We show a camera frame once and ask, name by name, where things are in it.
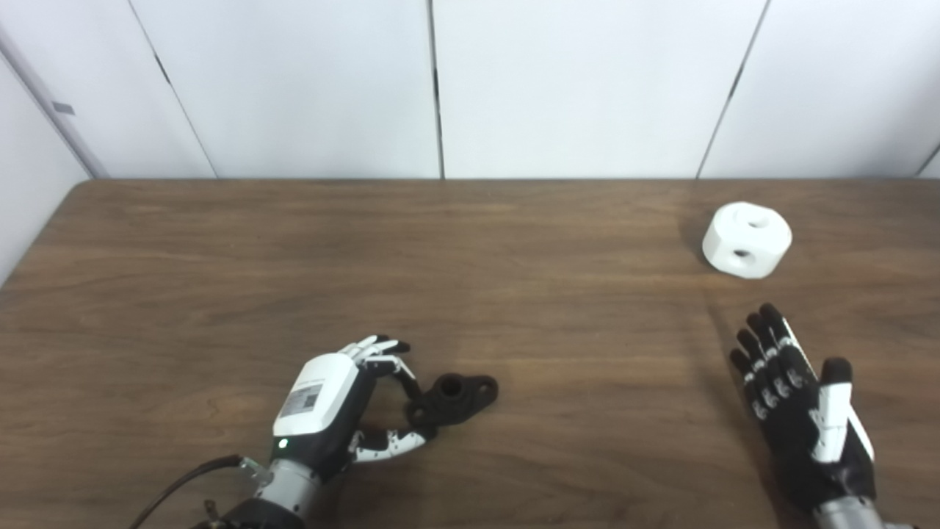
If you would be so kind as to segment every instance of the wood grain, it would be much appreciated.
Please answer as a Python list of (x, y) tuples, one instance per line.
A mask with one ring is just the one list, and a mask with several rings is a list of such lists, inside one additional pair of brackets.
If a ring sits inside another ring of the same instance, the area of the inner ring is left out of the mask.
[[(725, 360), (765, 300), (854, 363), (883, 514), (936, 525), (939, 185), (82, 184), (0, 291), (0, 527), (121, 527), (205, 459), (266, 457), (303, 362), (377, 331), (500, 400), (353, 469), (323, 527), (804, 527)], [(732, 200), (792, 225), (766, 280), (699, 255)], [(369, 419), (401, 404), (383, 384)], [(207, 476), (148, 527), (249, 490)]]

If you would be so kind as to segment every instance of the robotic wrist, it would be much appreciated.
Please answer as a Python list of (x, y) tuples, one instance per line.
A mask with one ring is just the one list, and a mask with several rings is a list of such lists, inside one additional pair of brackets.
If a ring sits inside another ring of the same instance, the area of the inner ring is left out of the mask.
[(820, 529), (916, 529), (912, 525), (884, 523), (875, 503), (862, 496), (844, 496), (813, 510)]

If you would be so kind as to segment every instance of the robotic thumb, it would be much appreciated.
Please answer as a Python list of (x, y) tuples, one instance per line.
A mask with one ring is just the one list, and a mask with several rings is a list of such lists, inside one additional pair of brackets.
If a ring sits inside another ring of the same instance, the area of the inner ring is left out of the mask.
[(833, 357), (822, 363), (821, 385), (829, 386), (846, 382), (852, 383), (852, 365), (849, 361), (841, 357)]
[(827, 359), (820, 374), (820, 405), (813, 419), (820, 430), (813, 458), (832, 463), (842, 458), (852, 412), (852, 365), (843, 358)]

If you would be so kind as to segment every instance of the white robotic hand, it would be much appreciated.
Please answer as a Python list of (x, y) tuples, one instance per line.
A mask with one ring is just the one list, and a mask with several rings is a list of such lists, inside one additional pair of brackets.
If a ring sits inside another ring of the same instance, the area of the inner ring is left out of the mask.
[(399, 456), (432, 439), (433, 427), (378, 434), (359, 427), (379, 377), (397, 379), (409, 399), (420, 397), (415, 375), (396, 356), (409, 349), (373, 335), (307, 362), (274, 422), (272, 460), (297, 461), (325, 482), (352, 462)]

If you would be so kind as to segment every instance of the hole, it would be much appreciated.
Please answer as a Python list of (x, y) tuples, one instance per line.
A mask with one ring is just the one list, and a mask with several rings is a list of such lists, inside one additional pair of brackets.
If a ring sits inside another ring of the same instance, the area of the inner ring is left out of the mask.
[(744, 267), (744, 266), (751, 266), (751, 265), (753, 265), (757, 260), (758, 260), (758, 258), (755, 257), (753, 253), (751, 253), (750, 251), (748, 251), (748, 250), (746, 250), (746, 249), (736, 249), (736, 250), (734, 250), (734, 258), (732, 259), (732, 262), (733, 262), (735, 265), (738, 265), (738, 266), (741, 266), (741, 267)]
[(463, 381), (457, 377), (447, 377), (441, 380), (441, 394), (448, 398), (456, 398), (463, 393)]
[(770, 217), (762, 211), (739, 211), (735, 214), (738, 222), (746, 224), (755, 230), (770, 226)]

